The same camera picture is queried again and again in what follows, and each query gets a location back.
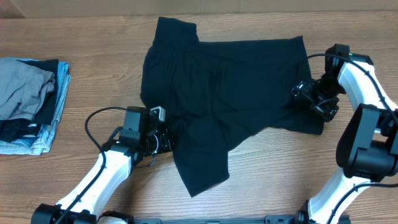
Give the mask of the black t-shirt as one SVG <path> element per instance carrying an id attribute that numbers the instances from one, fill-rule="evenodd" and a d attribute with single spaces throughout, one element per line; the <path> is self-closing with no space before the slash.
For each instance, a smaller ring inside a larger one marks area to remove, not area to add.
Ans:
<path id="1" fill-rule="evenodd" d="M 291 91 L 311 80 L 302 37 L 202 42 L 194 23 L 160 17 L 143 65 L 141 100 L 165 110 L 174 161 L 196 196 L 229 178 L 228 153 L 264 128 L 319 135 L 324 122 Z"/>

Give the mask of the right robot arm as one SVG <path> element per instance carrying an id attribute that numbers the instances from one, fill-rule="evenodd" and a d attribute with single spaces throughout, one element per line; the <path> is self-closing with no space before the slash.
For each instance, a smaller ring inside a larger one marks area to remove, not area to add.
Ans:
<path id="1" fill-rule="evenodd" d="M 397 105 L 378 82 L 373 61 L 342 44 L 323 57 L 324 74 L 294 86 L 294 103 L 329 122 L 339 109 L 338 95 L 346 94 L 354 114 L 336 147 L 338 167 L 289 223 L 349 223 L 343 212 L 355 198 L 370 187 L 385 188 L 383 178 L 397 174 Z"/>

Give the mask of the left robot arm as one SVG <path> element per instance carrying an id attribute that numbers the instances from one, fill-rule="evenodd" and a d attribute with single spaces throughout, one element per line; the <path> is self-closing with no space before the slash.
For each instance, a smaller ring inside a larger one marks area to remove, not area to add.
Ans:
<path id="1" fill-rule="evenodd" d="M 55 205 L 39 205 L 31 218 L 33 224 L 134 223 L 132 215 L 104 212 L 104 206 L 143 158 L 173 151 L 176 140 L 163 124 L 164 108 L 129 106 L 125 112 L 124 124 L 99 147 L 92 169 Z"/>

